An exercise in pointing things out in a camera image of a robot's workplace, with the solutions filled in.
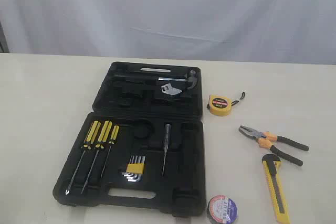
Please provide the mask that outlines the yellow tape measure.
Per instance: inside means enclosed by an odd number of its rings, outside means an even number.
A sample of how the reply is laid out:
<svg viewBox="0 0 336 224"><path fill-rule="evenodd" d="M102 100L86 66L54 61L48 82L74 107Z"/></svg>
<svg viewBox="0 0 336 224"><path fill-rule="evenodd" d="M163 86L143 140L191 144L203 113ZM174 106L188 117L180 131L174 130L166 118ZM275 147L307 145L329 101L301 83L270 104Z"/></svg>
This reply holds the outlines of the yellow tape measure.
<svg viewBox="0 0 336 224"><path fill-rule="evenodd" d="M212 115L227 116L230 114L232 107L237 105L245 98L245 91L241 93L239 99L231 100L219 95L209 95L207 109Z"/></svg>

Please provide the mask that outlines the orange-black combination pliers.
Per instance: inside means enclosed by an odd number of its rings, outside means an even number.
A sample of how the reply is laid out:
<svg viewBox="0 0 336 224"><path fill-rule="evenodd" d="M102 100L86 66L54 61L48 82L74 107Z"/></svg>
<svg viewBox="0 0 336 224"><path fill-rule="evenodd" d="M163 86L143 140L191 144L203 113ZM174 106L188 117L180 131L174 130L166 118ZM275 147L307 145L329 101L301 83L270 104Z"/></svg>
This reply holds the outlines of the orange-black combination pliers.
<svg viewBox="0 0 336 224"><path fill-rule="evenodd" d="M270 150L273 154L281 157L282 159L295 164L299 167L301 167L303 165L303 161L295 158L281 150L279 150L276 146L275 143L279 142L279 143L284 143L287 144L289 146L292 146L294 148L297 148L299 150L305 151L307 152L309 150L309 146L307 145L303 145L301 143L298 143L296 141L293 141L287 137L283 137L283 136L279 136L276 134L273 134L271 132L261 132L258 131L256 129L250 128L250 127L246 127L241 125L238 130L244 134L245 136L247 136L250 139L255 140L260 148L265 148Z"/></svg>

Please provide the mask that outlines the yellow utility knife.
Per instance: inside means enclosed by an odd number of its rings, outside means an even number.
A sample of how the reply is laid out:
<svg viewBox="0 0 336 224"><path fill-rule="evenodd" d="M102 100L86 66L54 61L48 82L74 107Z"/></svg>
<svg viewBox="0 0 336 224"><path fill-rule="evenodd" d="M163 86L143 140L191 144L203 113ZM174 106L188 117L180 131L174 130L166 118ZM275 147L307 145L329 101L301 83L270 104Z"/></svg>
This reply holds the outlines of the yellow utility knife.
<svg viewBox="0 0 336 224"><path fill-rule="evenodd" d="M278 223L290 224L288 205L282 191L282 184L278 169L281 161L274 154L266 154L262 157L262 165L270 193L270 198Z"/></svg>

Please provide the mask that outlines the black electrical tape roll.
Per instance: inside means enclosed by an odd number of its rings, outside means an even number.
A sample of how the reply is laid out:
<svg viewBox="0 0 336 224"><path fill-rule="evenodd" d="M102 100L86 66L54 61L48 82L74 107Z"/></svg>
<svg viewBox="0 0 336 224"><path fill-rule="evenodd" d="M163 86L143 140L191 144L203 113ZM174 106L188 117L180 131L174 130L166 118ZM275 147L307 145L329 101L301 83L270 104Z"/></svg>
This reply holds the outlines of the black electrical tape roll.
<svg viewBox="0 0 336 224"><path fill-rule="evenodd" d="M238 217L238 208L228 196L217 195L208 202L207 217L210 223L232 224Z"/></svg>

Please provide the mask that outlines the black plastic tool case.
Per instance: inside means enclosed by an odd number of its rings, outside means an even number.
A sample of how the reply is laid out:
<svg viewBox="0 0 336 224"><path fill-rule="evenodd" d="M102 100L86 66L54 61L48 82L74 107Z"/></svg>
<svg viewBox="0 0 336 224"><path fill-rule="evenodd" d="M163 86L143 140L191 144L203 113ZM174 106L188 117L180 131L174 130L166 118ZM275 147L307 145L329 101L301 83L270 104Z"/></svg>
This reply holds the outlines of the black plastic tool case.
<svg viewBox="0 0 336 224"><path fill-rule="evenodd" d="M114 73L145 73L182 78L196 71L198 83L139 81L115 78ZM175 217L199 216L205 207L205 158L201 71L197 67L114 62L111 64L82 128L65 161L52 194L63 205L93 207L115 205L159 210ZM81 146L93 121L113 123L98 154L89 182L81 194L92 160L94 144L80 164L69 195L65 195L82 154ZM164 176L163 141L165 125L171 124ZM113 144L104 175L100 174L113 127L119 133ZM145 156L142 179L130 183L119 174L131 155Z"/></svg>

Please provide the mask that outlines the small yellow-black screwdriver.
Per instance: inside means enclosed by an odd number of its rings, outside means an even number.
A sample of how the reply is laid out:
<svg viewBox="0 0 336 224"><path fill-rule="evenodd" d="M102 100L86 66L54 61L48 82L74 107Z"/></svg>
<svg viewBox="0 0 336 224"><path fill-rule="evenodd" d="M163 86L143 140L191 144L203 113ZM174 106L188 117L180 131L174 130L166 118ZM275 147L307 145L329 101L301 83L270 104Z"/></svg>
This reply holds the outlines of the small yellow-black screwdriver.
<svg viewBox="0 0 336 224"><path fill-rule="evenodd" d="M108 161L112 146L113 146L113 144L115 144L115 142L117 140L117 136L118 136L118 133L119 133L119 128L120 128L119 125L115 125L113 127L112 133L111 133L110 138L108 140L107 154L106 154L106 158L104 160L104 165L103 165L103 168L102 168L102 171L101 171L101 174L100 174L100 178L102 178L103 175L104 175L104 171L106 169L107 161Z"/></svg>

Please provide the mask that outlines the middle yellow-black screwdriver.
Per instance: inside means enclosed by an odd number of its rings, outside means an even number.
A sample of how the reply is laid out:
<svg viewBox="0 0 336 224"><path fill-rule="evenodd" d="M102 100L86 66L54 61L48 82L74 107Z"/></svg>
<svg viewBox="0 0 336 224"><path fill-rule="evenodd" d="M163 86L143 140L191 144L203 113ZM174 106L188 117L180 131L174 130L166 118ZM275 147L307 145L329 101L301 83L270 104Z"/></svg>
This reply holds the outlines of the middle yellow-black screwdriver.
<svg viewBox="0 0 336 224"><path fill-rule="evenodd" d="M109 133L111 131L111 128L112 128L112 125L113 123L111 121L105 121L104 122L104 125L100 131L100 134L98 136L98 139L95 141L95 144L94 144L94 147L95 147L95 156L92 160L92 163L91 163L91 166L90 166L90 169L89 169L89 172L87 174L87 177L86 177L86 180L85 180L85 183L81 189L81 194L83 194L88 182L89 182L89 179L90 179L90 176L92 174L92 170L94 168L94 165L95 165L95 162L97 160L97 157L98 157L98 154L101 150L104 150L104 146L106 145L106 141L107 141L107 138L109 136Z"/></svg>

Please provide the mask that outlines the large yellow-black screwdriver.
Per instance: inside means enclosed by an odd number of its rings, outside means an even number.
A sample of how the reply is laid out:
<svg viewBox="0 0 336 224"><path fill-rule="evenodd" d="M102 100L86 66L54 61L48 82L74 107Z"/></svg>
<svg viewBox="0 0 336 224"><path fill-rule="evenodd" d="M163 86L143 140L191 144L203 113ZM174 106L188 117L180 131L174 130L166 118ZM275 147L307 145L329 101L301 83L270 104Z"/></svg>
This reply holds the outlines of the large yellow-black screwdriver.
<svg viewBox="0 0 336 224"><path fill-rule="evenodd" d="M96 136L99 132L99 129L100 129L100 126L101 126L101 122L100 121L93 121L90 125L90 128L89 128L89 131L87 132L87 135L85 137L85 140L81 146L81 149L82 149L82 154L79 158L79 161L77 163L77 166L73 172L73 175L71 177L71 180L69 182L69 185L67 187L67 189L65 190L65 195L69 195L70 194L70 191L71 191L71 188L72 188L72 185L74 183L74 180L76 178L76 174L78 172L78 169L80 167L80 164L82 162L82 159L85 155L85 153L88 151L88 150L91 150L93 144L94 144L94 141L96 139Z"/></svg>

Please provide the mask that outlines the hex key set yellow holder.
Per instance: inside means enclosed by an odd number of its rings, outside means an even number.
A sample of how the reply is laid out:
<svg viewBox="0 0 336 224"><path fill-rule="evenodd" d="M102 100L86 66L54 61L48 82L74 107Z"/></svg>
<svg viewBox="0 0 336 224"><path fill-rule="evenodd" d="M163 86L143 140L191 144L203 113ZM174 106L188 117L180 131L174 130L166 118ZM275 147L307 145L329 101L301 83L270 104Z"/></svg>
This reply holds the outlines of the hex key set yellow holder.
<svg viewBox="0 0 336 224"><path fill-rule="evenodd" d="M144 174L145 156L131 155L125 170L119 172L130 183L138 183Z"/></svg>

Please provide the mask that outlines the white backdrop curtain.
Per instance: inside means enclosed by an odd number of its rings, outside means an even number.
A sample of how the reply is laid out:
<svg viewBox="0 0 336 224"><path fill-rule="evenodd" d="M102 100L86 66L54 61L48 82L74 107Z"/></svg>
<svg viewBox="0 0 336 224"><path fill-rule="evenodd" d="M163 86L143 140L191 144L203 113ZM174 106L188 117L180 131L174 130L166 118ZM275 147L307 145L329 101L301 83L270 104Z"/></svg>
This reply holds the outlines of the white backdrop curtain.
<svg viewBox="0 0 336 224"><path fill-rule="evenodd" d="M9 51L335 64L335 0L1 0Z"/></svg>

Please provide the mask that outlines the clear handled tester screwdriver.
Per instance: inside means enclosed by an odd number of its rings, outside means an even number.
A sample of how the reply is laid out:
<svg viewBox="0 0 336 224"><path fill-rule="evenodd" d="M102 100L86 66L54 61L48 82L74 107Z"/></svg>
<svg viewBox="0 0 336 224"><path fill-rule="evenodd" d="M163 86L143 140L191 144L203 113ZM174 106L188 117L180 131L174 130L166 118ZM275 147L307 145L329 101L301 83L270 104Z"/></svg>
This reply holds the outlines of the clear handled tester screwdriver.
<svg viewBox="0 0 336 224"><path fill-rule="evenodd" d="M162 176L164 176L164 172L165 172L166 156L167 156L167 151L169 149L169 144L170 144L171 128L172 128L171 124L165 125L165 135L164 135L164 141L163 141L163 165L162 165L162 172L161 172Z"/></svg>

